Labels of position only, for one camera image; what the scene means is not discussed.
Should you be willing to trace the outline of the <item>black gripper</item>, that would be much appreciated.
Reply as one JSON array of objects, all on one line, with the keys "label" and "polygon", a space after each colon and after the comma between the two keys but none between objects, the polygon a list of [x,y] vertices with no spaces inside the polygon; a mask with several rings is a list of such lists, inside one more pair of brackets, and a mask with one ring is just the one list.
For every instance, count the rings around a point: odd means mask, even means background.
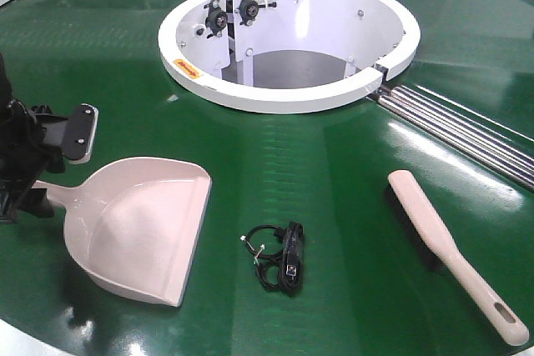
[{"label": "black gripper", "polygon": [[46,188],[35,188],[39,176],[86,163],[92,155],[98,109],[79,104],[67,116],[47,105],[27,108],[13,99],[1,108],[1,223],[18,221],[18,211],[37,218],[54,216]]}]

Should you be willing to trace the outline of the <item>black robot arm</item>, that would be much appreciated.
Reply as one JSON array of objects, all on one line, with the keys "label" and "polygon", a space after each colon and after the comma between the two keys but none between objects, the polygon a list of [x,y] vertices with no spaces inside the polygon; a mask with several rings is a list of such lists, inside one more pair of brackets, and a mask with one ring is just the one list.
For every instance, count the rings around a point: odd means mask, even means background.
[{"label": "black robot arm", "polygon": [[18,212],[38,218],[54,215],[47,190],[35,188],[44,172],[63,173],[65,163],[85,163],[93,150],[98,110],[86,103],[71,115],[44,104],[27,107],[13,96],[1,65],[1,222],[16,223]]}]

